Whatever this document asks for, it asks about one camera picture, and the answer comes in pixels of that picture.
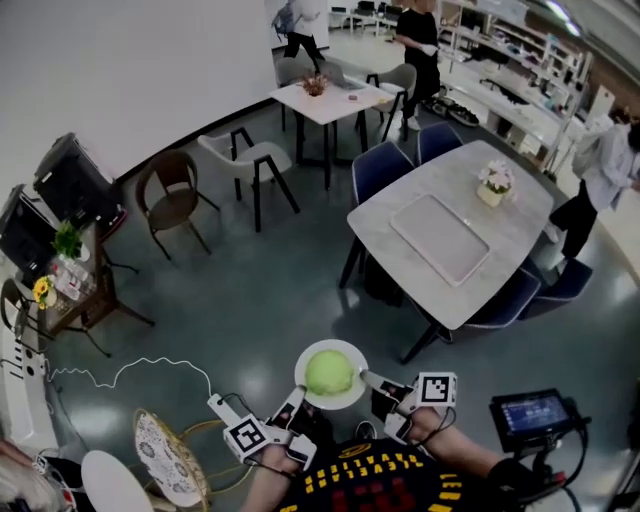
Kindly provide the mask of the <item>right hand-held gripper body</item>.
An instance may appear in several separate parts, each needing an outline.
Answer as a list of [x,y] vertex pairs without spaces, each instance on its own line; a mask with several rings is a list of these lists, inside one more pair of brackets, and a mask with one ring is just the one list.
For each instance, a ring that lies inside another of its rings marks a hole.
[[419,408],[444,408],[445,413],[456,406],[457,376],[452,372],[421,372],[412,384],[413,392],[404,400],[393,400],[372,390],[372,397],[380,396],[386,411],[382,414],[384,432],[400,444],[408,443],[412,427],[411,415]]

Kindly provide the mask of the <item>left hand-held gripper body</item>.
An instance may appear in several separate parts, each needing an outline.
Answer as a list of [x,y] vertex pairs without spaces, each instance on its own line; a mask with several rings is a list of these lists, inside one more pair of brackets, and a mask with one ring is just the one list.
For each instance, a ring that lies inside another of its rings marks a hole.
[[249,463],[254,455],[274,444],[283,446],[291,459],[299,462],[303,470],[308,470],[317,453],[317,446],[305,434],[294,432],[290,428],[291,423],[273,425],[272,418],[263,422],[249,413],[236,426],[226,426],[223,439],[241,463]]

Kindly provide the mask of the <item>white round plate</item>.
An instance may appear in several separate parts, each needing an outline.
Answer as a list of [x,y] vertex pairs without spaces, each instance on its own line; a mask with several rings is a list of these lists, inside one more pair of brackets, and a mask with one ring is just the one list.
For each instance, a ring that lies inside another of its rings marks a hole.
[[365,383],[360,378],[360,372],[368,370],[369,366],[361,351],[346,341],[326,339],[307,347],[296,362],[294,370],[295,383],[297,386],[305,386],[306,365],[314,354],[323,350],[338,350],[349,358],[355,370],[353,386],[348,392],[335,396],[318,396],[309,392],[306,388],[305,400],[309,404],[324,410],[341,410],[350,407],[359,400],[366,389]]

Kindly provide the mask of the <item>green cabbage head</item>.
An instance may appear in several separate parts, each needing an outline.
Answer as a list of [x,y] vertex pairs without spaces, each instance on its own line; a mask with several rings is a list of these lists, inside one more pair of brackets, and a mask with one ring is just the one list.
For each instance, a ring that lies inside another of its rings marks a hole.
[[305,368],[305,386],[318,396],[335,396],[353,386],[355,370],[349,358],[338,350],[314,354]]

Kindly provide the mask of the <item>grey rectangular tray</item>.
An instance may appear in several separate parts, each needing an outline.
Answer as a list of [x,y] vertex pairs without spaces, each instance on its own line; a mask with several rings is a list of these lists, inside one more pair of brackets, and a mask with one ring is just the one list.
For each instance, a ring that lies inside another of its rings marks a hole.
[[390,225],[452,287],[464,283],[491,252],[469,222],[433,194],[393,213]]

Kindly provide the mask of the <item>person's left forearm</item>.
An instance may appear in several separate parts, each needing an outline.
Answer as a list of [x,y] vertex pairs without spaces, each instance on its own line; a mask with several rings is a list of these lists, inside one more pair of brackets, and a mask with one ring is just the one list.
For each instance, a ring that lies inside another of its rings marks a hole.
[[274,512],[286,496],[293,476],[301,468],[281,445],[268,445],[262,452],[248,495],[239,512]]

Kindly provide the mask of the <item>person's right forearm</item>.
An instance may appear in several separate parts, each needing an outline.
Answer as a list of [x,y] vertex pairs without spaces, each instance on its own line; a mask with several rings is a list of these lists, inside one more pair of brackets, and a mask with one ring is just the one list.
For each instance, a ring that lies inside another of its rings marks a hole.
[[442,418],[435,409],[424,407],[411,415],[409,438],[424,447],[436,460],[448,467],[480,478],[487,478],[491,470],[505,457],[464,435],[455,426],[440,425]]

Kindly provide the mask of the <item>white power strip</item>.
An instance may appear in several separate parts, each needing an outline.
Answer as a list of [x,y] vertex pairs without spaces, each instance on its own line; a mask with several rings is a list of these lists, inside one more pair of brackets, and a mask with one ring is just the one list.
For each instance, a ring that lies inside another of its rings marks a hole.
[[230,405],[229,395],[213,394],[207,401],[209,408],[218,416],[218,418],[227,426],[233,427],[241,422],[243,416],[238,414]]

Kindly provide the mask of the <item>person's dark printed jersey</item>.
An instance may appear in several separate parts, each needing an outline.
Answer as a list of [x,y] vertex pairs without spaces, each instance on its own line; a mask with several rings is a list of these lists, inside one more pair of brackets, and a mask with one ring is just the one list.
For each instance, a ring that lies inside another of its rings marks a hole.
[[390,439],[317,454],[274,512],[502,512],[484,479]]

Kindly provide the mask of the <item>black monitor screen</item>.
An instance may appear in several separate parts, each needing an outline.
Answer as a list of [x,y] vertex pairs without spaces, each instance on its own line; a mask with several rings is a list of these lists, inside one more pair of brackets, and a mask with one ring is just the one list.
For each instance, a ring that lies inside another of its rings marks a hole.
[[583,425],[554,388],[493,397],[489,410],[503,451],[518,456],[553,450],[561,436]]

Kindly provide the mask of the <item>dark blue upholstered chair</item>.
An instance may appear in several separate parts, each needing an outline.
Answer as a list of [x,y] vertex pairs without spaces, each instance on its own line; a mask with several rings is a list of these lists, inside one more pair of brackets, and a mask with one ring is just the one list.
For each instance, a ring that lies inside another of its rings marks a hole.
[[521,269],[533,275],[541,287],[518,316],[520,321],[541,316],[573,302],[586,289],[593,276],[593,269],[576,259],[566,264],[553,283],[546,280],[531,258],[523,262]]
[[500,330],[510,326],[533,300],[540,287],[537,277],[518,269],[459,330]]
[[385,141],[372,147],[352,164],[354,205],[366,202],[413,170],[413,161],[394,142]]
[[424,165],[463,144],[458,133],[446,121],[422,128],[417,134],[416,165]]

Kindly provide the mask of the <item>person's black right sleeve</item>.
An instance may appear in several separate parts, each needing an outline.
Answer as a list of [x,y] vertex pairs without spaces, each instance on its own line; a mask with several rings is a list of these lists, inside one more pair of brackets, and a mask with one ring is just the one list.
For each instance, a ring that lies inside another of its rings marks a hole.
[[518,512],[522,501],[528,501],[543,490],[542,480],[513,458],[498,462],[490,470],[487,483],[500,512]]

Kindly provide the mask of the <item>white round side table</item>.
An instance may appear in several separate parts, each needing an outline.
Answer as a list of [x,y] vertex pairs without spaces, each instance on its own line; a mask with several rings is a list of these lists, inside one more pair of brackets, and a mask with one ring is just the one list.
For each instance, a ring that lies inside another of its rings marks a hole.
[[89,451],[81,462],[81,478],[96,512],[154,512],[136,477],[107,452]]

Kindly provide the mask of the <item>wooden side table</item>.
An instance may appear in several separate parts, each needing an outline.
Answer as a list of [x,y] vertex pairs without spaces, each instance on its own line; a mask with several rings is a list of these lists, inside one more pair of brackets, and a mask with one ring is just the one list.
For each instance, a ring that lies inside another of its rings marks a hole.
[[88,281],[81,284],[78,299],[60,293],[51,309],[40,310],[37,313],[37,326],[41,336],[51,341],[63,332],[82,334],[102,355],[110,358],[111,354],[93,338],[90,332],[93,327],[116,311],[150,327],[154,327],[155,322],[118,298],[110,259],[103,248],[98,225],[95,222],[88,225],[81,231],[80,238],[90,250],[86,267]]

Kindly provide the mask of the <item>pink flowers in white pot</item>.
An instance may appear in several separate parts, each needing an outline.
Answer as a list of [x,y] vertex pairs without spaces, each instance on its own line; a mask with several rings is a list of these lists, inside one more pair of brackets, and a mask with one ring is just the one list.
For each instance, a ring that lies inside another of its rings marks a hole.
[[490,161],[478,174],[478,197],[488,206],[495,208],[503,199],[511,199],[515,193],[514,174],[504,160]]

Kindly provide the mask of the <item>grey marble table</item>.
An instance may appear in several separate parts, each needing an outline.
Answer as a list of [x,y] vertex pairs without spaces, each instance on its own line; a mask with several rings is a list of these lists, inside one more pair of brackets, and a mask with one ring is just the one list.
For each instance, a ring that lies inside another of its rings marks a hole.
[[[513,199],[495,208],[477,195],[479,172],[504,160],[515,178]],[[484,263],[460,286],[450,286],[390,225],[393,213],[433,194],[467,220],[490,245]],[[407,364],[443,330],[462,327],[518,270],[551,213],[552,195],[532,174],[484,141],[425,163],[360,204],[347,217],[359,242],[426,314],[429,326],[402,358]]]

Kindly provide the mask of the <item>brown round-back chair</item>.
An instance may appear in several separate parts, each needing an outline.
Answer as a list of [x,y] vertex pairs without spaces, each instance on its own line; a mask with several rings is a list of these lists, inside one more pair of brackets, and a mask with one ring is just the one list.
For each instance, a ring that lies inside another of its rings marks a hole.
[[[147,187],[155,178],[164,195],[153,205],[146,200]],[[169,252],[157,238],[157,233],[185,226],[198,240],[207,254],[211,250],[191,221],[191,215],[204,201],[218,213],[221,208],[198,189],[198,168],[187,152],[178,149],[163,151],[145,165],[135,186],[135,200],[144,215],[149,233],[168,261]]]

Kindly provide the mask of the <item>yellow sunflower bouquet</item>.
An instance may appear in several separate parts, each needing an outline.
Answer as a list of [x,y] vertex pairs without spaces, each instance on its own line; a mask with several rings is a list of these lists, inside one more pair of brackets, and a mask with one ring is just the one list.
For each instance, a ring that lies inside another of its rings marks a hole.
[[57,292],[50,276],[40,277],[33,285],[32,294],[42,310],[53,307],[57,302]]

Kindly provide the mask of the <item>cream chair black legs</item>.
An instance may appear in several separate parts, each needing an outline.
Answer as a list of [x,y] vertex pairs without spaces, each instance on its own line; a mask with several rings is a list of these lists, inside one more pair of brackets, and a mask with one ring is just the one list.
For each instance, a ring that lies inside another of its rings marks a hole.
[[254,143],[244,127],[219,136],[200,135],[200,147],[213,158],[214,164],[233,177],[235,197],[241,201],[242,186],[249,186],[253,193],[254,229],[262,230],[261,185],[275,182],[295,213],[300,208],[283,174],[293,168],[284,149],[272,142]]

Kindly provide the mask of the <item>green potted plant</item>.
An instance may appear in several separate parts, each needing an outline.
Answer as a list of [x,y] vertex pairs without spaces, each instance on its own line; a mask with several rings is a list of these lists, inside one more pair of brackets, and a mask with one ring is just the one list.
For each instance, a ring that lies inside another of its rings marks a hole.
[[70,259],[81,256],[82,241],[79,231],[69,222],[59,225],[52,243],[56,253]]

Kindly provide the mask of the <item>black oval basket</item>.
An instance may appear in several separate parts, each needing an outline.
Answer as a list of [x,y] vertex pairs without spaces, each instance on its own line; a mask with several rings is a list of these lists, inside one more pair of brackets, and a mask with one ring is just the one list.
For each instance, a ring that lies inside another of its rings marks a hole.
[[449,109],[455,105],[455,101],[447,97],[434,96],[423,100],[421,105],[427,112],[446,119],[449,116]]
[[449,118],[466,127],[474,128],[480,125],[478,117],[462,105],[456,104],[449,107],[447,115]]

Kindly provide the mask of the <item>white square table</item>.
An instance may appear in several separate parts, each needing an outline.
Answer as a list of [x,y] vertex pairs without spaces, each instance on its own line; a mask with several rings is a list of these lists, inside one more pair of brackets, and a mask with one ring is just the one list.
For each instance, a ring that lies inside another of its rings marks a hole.
[[[296,163],[305,166],[315,166],[323,169],[324,188],[328,191],[331,187],[332,165],[348,165],[345,159],[333,156],[331,149],[336,148],[337,137],[330,143],[330,128],[339,120],[356,115],[359,126],[361,150],[369,149],[366,111],[372,109],[379,101],[388,101],[390,94],[362,82],[364,89],[348,91],[338,88],[334,84],[328,84],[325,92],[316,98],[308,96],[304,90],[296,85],[278,88],[270,93],[270,98],[281,105],[291,109],[296,117]],[[358,96],[357,102],[348,100],[348,95]],[[311,121],[323,128],[323,158],[314,160],[304,157],[305,122]]]

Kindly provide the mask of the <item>grey chair black legs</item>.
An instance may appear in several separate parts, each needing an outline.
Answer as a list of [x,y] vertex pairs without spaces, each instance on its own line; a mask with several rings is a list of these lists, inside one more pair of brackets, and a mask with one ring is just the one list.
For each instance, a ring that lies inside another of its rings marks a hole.
[[290,85],[301,87],[299,82],[303,77],[319,74],[315,69],[306,67],[292,57],[284,57],[278,60],[275,63],[275,73],[279,88],[284,88]]
[[404,111],[409,100],[413,97],[417,80],[417,71],[411,64],[403,63],[384,73],[372,73],[366,78],[366,83],[396,97],[394,111],[390,114],[380,113],[380,120],[387,120],[382,141],[388,137],[393,118],[397,112]]

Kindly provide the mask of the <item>dried red flower arrangement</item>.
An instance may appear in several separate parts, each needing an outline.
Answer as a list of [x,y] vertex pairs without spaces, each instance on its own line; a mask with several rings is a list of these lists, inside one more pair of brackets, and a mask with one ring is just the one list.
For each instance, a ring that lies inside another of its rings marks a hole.
[[299,85],[308,96],[316,98],[325,92],[328,86],[328,80],[324,75],[316,74],[314,76],[303,77]]

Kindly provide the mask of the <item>black printer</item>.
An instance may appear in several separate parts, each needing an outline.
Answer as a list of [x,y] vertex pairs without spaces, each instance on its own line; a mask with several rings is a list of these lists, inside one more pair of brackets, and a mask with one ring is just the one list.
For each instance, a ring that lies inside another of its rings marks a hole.
[[59,137],[47,151],[34,174],[33,188],[59,221],[76,229],[96,222],[106,233],[125,216],[121,194],[74,133]]

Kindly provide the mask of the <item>grey laptop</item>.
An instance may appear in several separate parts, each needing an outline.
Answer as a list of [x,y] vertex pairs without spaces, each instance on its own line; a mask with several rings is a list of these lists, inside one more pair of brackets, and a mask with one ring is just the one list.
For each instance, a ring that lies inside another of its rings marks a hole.
[[361,81],[347,77],[342,68],[333,62],[322,61],[320,63],[320,73],[328,82],[343,90],[355,91],[366,87]]

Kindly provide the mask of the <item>white shelving unit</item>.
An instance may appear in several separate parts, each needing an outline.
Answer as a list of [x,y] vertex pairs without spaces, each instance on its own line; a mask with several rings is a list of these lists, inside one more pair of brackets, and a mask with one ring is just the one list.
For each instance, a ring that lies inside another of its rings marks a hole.
[[443,89],[486,131],[546,170],[585,94],[590,51],[534,29],[516,0],[437,0]]

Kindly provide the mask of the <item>blue grey backpack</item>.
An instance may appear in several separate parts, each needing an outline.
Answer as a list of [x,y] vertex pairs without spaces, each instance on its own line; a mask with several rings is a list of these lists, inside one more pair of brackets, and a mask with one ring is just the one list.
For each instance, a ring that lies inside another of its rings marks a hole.
[[281,39],[295,31],[296,19],[292,2],[285,3],[274,16],[271,27],[276,36]]

